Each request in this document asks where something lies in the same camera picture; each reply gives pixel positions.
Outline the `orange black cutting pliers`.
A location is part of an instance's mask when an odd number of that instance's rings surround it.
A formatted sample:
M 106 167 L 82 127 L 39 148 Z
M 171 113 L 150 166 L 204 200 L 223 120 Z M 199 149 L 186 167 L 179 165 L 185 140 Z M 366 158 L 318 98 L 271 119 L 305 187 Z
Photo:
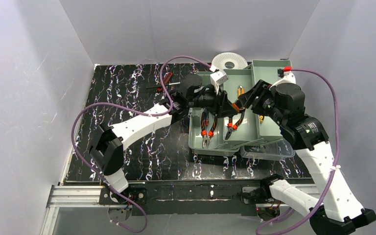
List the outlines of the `orange black cutting pliers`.
M 216 130 L 218 124 L 218 117 L 214 116 L 212 119 L 212 124 L 209 122 L 210 113 L 208 110 L 204 109 L 201 115 L 201 136 L 203 139 L 202 147 L 208 148 L 210 145 L 210 140 L 214 136 L 214 132 Z

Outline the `translucent lid green toolbox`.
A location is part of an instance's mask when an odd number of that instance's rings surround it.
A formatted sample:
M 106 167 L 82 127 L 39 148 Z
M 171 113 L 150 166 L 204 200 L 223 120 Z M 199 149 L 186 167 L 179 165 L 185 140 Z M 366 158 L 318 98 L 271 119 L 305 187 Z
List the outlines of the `translucent lid green toolbox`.
M 260 80 L 273 84 L 279 78 L 277 70 L 291 65 L 289 60 L 254 60 L 245 69 L 228 69 L 228 81 L 223 84 L 223 89 L 228 94 L 228 99 L 234 102 L 237 99 L 237 89 L 242 86 L 245 91 Z M 210 140 L 209 147 L 203 147 L 201 136 L 201 115 L 203 110 L 193 108 L 189 124 L 188 145 L 193 154 L 230 157 L 239 152 L 241 157 L 280 161 L 291 158 L 295 151 L 290 144 L 283 140 L 278 125 L 270 118 L 259 120 L 258 115 L 252 110 L 245 111 L 242 124 L 227 139 L 227 117 L 220 118 Z

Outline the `orange black needle-nose pliers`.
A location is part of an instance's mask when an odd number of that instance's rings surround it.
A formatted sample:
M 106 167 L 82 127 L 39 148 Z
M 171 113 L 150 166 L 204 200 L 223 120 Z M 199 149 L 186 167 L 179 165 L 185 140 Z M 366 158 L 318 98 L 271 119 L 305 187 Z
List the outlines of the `orange black needle-nose pliers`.
M 227 124 L 228 131 L 227 131 L 226 136 L 225 136 L 226 140 L 228 140 L 230 138 L 231 134 L 235 130 L 237 130 L 238 127 L 242 124 L 244 116 L 245 116 L 245 111 L 242 110 L 242 111 L 240 111 L 240 118 L 237 120 L 237 122 L 233 122 L 234 116 L 229 117 L 229 121 L 228 121 L 228 124 Z

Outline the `black hex key set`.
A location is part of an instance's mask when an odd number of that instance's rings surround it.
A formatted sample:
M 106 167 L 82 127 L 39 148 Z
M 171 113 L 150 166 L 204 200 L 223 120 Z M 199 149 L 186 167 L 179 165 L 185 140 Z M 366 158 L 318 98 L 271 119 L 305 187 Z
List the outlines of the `black hex key set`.
M 232 103 L 232 107 L 236 110 L 237 113 L 240 112 L 241 107 L 237 106 L 235 103 Z

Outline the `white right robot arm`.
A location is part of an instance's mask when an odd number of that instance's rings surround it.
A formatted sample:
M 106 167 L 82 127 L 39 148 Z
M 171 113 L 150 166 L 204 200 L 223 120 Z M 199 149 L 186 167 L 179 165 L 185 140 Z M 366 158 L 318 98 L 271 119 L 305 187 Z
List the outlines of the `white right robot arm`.
M 376 213 L 356 199 L 338 168 L 321 122 L 305 113 L 305 94 L 294 83 L 271 85 L 260 80 L 241 94 L 235 106 L 271 118 L 283 138 L 306 165 L 320 192 L 315 198 L 292 186 L 278 174 L 260 181 L 259 188 L 241 192 L 243 199 L 279 200 L 289 206 L 288 214 L 298 212 L 318 235 L 348 235 L 376 221 Z

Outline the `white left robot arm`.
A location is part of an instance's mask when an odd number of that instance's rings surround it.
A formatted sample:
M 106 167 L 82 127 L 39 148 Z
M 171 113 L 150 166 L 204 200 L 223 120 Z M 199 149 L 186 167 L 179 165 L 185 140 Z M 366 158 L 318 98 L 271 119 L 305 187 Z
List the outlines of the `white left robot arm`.
M 191 108 L 204 108 L 214 116 L 205 138 L 212 136 L 211 131 L 216 129 L 220 118 L 236 115 L 239 107 L 230 102 L 227 92 L 220 88 L 227 80 L 227 74 L 221 70 L 210 74 L 208 85 L 203 85 L 201 76 L 189 74 L 176 89 L 164 89 L 165 98 L 148 111 L 112 126 L 101 125 L 89 154 L 111 190 L 121 193 L 128 188 L 122 169 L 124 152 L 142 137 L 187 117 Z

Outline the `orange utility knife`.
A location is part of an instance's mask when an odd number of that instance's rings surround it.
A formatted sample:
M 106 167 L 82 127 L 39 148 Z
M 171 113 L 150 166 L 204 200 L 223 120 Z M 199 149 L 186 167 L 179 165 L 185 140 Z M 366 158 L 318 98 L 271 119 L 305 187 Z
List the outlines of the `orange utility knife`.
M 240 97 L 244 93 L 245 93 L 244 87 L 239 85 L 238 88 L 237 88 L 237 97 Z

